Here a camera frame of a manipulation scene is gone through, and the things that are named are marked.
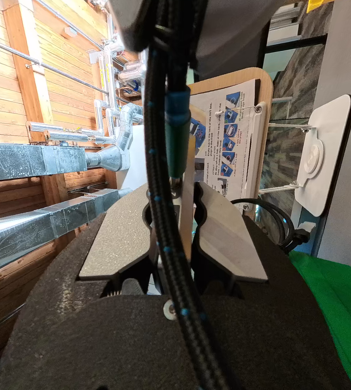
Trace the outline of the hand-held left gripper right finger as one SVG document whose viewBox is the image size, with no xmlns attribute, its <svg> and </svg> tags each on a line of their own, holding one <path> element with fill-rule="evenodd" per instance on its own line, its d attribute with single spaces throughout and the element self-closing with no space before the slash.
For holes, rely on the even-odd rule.
<svg viewBox="0 0 351 390">
<path fill-rule="evenodd" d="M 240 210 L 206 183 L 195 183 L 194 203 L 194 281 L 266 282 L 268 276 Z"/>
</svg>

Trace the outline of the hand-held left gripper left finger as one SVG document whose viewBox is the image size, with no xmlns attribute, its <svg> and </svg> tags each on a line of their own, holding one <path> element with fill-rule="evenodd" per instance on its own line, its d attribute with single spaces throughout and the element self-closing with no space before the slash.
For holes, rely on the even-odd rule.
<svg viewBox="0 0 351 390">
<path fill-rule="evenodd" d="M 147 191 L 145 183 L 108 209 L 80 270 L 80 280 L 149 282 L 152 217 Z"/>
</svg>

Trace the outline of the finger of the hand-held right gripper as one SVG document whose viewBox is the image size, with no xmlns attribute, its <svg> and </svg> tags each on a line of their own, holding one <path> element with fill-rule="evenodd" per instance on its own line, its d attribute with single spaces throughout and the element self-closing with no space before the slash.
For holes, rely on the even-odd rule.
<svg viewBox="0 0 351 390">
<path fill-rule="evenodd" d="M 202 22 L 193 75 L 203 81 L 250 67 L 263 68 L 270 20 L 293 1 L 210 0 Z"/>
<path fill-rule="evenodd" d="M 153 38 L 157 20 L 158 0 L 109 0 L 105 7 L 128 51 L 141 52 Z"/>
</svg>

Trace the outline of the silver grey usb adapter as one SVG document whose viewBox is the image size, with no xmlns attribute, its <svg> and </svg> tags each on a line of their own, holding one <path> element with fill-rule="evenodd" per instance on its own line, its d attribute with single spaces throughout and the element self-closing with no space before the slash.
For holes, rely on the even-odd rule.
<svg viewBox="0 0 351 390">
<path fill-rule="evenodd" d="M 177 213 L 178 231 L 188 264 L 191 261 L 193 231 L 193 195 L 195 180 L 195 136 L 188 130 L 186 169 L 178 187 L 172 190 L 173 204 Z"/>
</svg>

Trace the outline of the yellow plastic bin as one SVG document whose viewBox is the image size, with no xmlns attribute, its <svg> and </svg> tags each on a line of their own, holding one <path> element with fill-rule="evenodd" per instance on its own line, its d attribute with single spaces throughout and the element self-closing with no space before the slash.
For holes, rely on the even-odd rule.
<svg viewBox="0 0 351 390">
<path fill-rule="evenodd" d="M 311 11 L 318 9 L 319 7 L 330 2 L 334 2 L 334 0 L 308 0 L 306 13 L 310 13 Z"/>
</svg>

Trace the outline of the black braided cable green plug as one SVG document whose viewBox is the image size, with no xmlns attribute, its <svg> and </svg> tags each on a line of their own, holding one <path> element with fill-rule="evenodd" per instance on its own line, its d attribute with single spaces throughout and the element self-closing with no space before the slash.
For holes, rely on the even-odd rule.
<svg viewBox="0 0 351 390">
<path fill-rule="evenodd" d="M 189 59 L 202 2 L 143 1 L 149 57 L 144 118 L 149 202 L 157 247 L 176 317 L 201 389 L 238 389 L 193 283 L 174 210 L 171 180 L 186 170 Z"/>
</svg>

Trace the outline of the green plastic bin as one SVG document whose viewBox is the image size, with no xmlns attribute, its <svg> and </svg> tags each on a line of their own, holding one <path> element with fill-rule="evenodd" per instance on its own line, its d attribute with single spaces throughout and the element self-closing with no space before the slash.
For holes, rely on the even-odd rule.
<svg viewBox="0 0 351 390">
<path fill-rule="evenodd" d="M 291 251 L 291 263 L 313 293 L 351 380 L 351 267 Z"/>
</svg>

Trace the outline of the silver ventilation ducts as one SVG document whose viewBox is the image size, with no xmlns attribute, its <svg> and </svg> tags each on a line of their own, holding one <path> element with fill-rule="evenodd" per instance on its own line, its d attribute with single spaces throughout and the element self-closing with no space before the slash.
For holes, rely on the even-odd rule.
<svg viewBox="0 0 351 390">
<path fill-rule="evenodd" d="M 141 67 L 111 17 L 89 1 L 0 1 L 0 269 L 39 247 L 64 247 L 110 206 L 106 196 L 146 183 L 143 126 L 130 168 L 84 162 L 110 146 L 107 106 L 141 105 Z"/>
</svg>

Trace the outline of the instruction sheet on wooden board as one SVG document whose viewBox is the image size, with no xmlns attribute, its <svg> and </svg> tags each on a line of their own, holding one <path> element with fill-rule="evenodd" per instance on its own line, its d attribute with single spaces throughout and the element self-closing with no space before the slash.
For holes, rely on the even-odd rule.
<svg viewBox="0 0 351 390">
<path fill-rule="evenodd" d="M 250 67 L 190 88 L 195 181 L 229 201 L 256 198 L 273 98 L 270 76 Z"/>
</svg>

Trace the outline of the white stand base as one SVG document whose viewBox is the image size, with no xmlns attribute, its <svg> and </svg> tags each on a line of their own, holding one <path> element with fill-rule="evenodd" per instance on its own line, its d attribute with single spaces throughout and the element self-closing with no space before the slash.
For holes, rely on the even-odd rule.
<svg viewBox="0 0 351 390">
<path fill-rule="evenodd" d="M 351 97 L 345 94 L 315 109 L 309 118 L 294 193 L 314 217 L 324 212 L 350 110 Z"/>
</svg>

